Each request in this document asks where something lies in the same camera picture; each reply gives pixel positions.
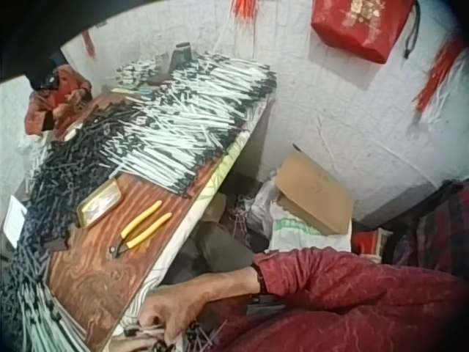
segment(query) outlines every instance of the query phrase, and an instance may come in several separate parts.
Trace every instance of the gold tray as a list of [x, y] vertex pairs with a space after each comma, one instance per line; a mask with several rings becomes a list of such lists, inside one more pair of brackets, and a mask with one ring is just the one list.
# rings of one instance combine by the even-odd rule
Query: gold tray
[[122, 193], [115, 178], [99, 186], [81, 202], [76, 211], [82, 229], [87, 229], [101, 220], [122, 200]]

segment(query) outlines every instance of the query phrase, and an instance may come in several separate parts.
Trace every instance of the yellow pliers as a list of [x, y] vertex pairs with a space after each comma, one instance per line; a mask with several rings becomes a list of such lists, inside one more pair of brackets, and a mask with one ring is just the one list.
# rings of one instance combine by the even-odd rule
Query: yellow pliers
[[157, 221], [155, 221], [152, 226], [143, 231], [143, 233], [136, 236], [133, 240], [130, 240], [125, 243], [125, 239], [129, 235], [129, 233], [132, 232], [132, 230], [135, 229], [137, 225], [139, 225], [148, 216], [152, 215], [155, 211], [157, 211], [160, 208], [161, 204], [163, 203], [158, 200], [154, 205], [152, 205], [150, 208], [146, 209], [142, 214], [134, 218], [134, 220], [132, 220], [132, 222], [129, 223], [126, 228], [124, 228], [124, 230], [120, 233], [121, 239], [119, 241], [119, 244], [117, 244], [117, 246], [109, 247], [109, 253], [111, 253], [113, 258], [117, 258], [119, 255], [126, 252], [128, 249], [138, 246], [173, 216], [172, 213], [167, 213], [161, 216]]

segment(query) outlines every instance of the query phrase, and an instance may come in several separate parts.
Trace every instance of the wooden tabletop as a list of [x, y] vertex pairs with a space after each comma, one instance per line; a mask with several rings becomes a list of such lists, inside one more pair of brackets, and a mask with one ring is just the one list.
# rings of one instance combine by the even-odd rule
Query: wooden tabletop
[[[106, 93], [92, 104], [103, 107], [121, 99], [122, 95]], [[82, 113], [81, 118], [86, 118], [91, 111], [92, 106]], [[104, 348], [217, 165], [218, 162], [213, 161], [200, 171], [189, 190], [189, 198], [178, 197], [132, 175], [122, 175], [117, 182], [123, 201], [91, 229], [73, 231], [69, 239], [70, 250], [54, 254], [49, 287], [70, 315], [86, 329], [86, 344], [91, 351]], [[165, 213], [172, 212], [172, 218], [150, 239], [117, 259], [111, 258], [108, 248], [120, 239], [120, 232], [158, 200], [163, 201], [161, 209], [142, 223], [135, 233], [148, 228]]]

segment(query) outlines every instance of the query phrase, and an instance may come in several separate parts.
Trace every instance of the yellow handle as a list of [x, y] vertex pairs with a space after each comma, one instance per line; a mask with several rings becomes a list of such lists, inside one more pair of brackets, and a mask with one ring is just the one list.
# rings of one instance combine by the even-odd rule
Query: yellow handle
[[146, 229], [142, 234], [135, 237], [133, 240], [127, 242], [127, 247], [133, 248], [141, 242], [145, 241], [154, 231], [156, 231], [161, 225], [167, 222], [173, 216], [172, 213], [167, 213], [161, 216], [152, 226]]
[[120, 233], [121, 237], [122, 238], [126, 238], [127, 235], [130, 233], [130, 231], [132, 231], [133, 229], [135, 229], [135, 227], [140, 224], [143, 220], [145, 220], [148, 216], [150, 216], [151, 214], [153, 214], [155, 211], [158, 210], [158, 208], [161, 206], [163, 202], [161, 202], [160, 200], [158, 200], [154, 205], [152, 205], [150, 208], [146, 209], [142, 214], [140, 214], [139, 216], [137, 216], [136, 218], [134, 218], [134, 220], [132, 220], [132, 222], [127, 225], [126, 228], [124, 228], [124, 230]]

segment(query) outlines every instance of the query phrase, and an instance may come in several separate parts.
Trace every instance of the cardboard flap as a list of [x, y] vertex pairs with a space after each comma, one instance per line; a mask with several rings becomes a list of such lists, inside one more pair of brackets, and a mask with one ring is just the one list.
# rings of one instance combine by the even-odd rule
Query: cardboard flap
[[[277, 174], [276, 186], [291, 203], [306, 212], [300, 217], [311, 226], [325, 235], [347, 233], [352, 218], [352, 198], [337, 180], [304, 153], [289, 154]], [[297, 207], [282, 203], [299, 216]]]

